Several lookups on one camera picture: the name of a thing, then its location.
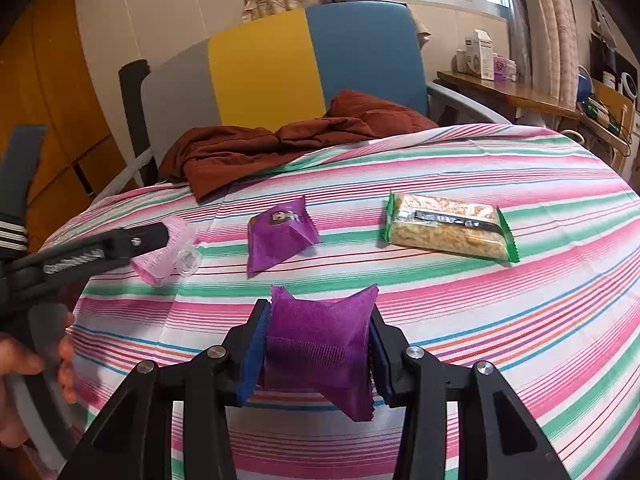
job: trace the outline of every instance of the purple wrapper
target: purple wrapper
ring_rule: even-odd
[[[278,204],[249,220],[248,272],[261,272],[320,243],[305,197]]]
[[[335,303],[297,300],[283,286],[272,287],[264,386],[311,389],[351,420],[371,420],[369,318],[377,296],[377,285]]]

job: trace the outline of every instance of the metal screw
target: metal screw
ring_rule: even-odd
[[[226,355],[226,349],[222,345],[215,345],[207,350],[207,355],[212,359],[220,359]]]
[[[136,366],[136,370],[141,374],[148,374],[153,369],[154,369],[154,362],[149,360],[139,362],[138,366]]]
[[[476,368],[482,375],[491,375],[494,373],[494,366],[489,361],[480,361],[476,363]]]
[[[419,346],[409,346],[404,353],[411,359],[420,359],[424,355],[424,350]]]

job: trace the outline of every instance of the rust-colored cloth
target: rust-colored cloth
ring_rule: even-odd
[[[353,90],[341,91],[319,119],[264,128],[192,128],[169,149],[160,175],[188,180],[197,200],[239,178],[321,148],[410,134],[438,125],[415,110]]]

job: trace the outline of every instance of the striped bedsheet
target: striped bedsheet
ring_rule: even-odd
[[[389,191],[498,205],[522,261],[502,264],[382,241]],[[306,196],[322,244],[252,278],[246,226],[270,206]],[[236,182],[198,206],[187,186],[108,198],[50,239],[57,244],[177,214],[198,227],[203,263],[153,288],[125,267],[93,278],[70,330],[80,410],[91,422],[142,359],[188,360],[246,320],[271,285],[300,298],[343,298],[377,283],[386,322],[441,360],[497,365],[538,420],[573,479],[611,471],[640,422],[640,199],[604,163],[552,131],[464,125],[304,156]],[[229,408],[244,479],[390,478],[402,409],[375,397],[354,423],[319,394],[257,391]],[[182,407],[172,445],[182,467]],[[457,475],[449,410],[447,480]]]

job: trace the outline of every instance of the white carton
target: white carton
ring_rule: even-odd
[[[489,35],[476,28],[466,37],[465,46],[469,73],[493,81],[494,45]]]

